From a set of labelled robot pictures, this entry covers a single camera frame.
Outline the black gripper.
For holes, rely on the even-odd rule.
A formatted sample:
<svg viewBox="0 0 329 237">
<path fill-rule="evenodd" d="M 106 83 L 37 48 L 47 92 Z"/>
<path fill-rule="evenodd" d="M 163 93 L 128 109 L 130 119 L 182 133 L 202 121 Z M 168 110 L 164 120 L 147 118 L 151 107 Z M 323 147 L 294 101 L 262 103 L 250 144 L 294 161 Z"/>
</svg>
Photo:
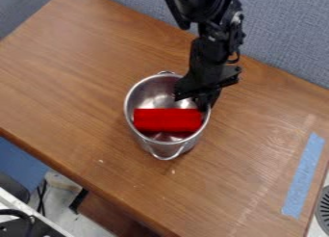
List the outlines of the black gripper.
<svg viewBox="0 0 329 237">
<path fill-rule="evenodd" d="M 190 69 L 175 83 L 175 100 L 195 99 L 199 110 L 206 112 L 216 104 L 222 90 L 238 83 L 240 74 L 240 66 L 220 65 L 200 70 Z"/>
</svg>

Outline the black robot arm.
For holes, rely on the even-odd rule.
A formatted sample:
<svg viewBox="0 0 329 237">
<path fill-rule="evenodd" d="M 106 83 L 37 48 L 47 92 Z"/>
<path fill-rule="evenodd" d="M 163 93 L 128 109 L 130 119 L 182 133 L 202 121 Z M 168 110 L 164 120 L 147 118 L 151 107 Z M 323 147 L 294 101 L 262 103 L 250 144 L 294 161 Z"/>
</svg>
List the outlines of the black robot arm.
<svg viewBox="0 0 329 237">
<path fill-rule="evenodd" d="M 175 85 L 175 100 L 192 98 L 202 111 L 214 107 L 224 88 L 239 82 L 244 44 L 239 0 L 166 0 L 182 30 L 199 26 L 191 45 L 190 68 Z"/>
</svg>

